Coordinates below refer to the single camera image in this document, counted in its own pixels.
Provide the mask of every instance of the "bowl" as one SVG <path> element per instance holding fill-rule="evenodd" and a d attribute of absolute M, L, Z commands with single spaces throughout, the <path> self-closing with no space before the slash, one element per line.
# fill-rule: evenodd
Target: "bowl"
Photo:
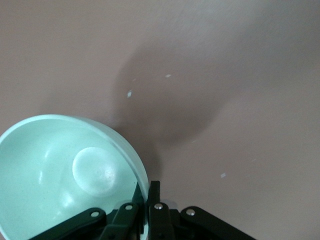
<path fill-rule="evenodd" d="M 108 214 L 132 201 L 137 184 L 146 201 L 138 154 L 91 119 L 39 115 L 0 137 L 0 231 L 7 240 L 30 239 L 89 208 Z"/>

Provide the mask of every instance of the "small white debris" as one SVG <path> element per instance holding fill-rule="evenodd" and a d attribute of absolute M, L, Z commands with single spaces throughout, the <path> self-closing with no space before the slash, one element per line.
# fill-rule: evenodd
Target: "small white debris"
<path fill-rule="evenodd" d="M 126 97 L 127 97 L 127 98 L 130 98 L 131 95 L 132 95 L 132 90 L 128 91 L 128 93 L 126 94 Z"/>

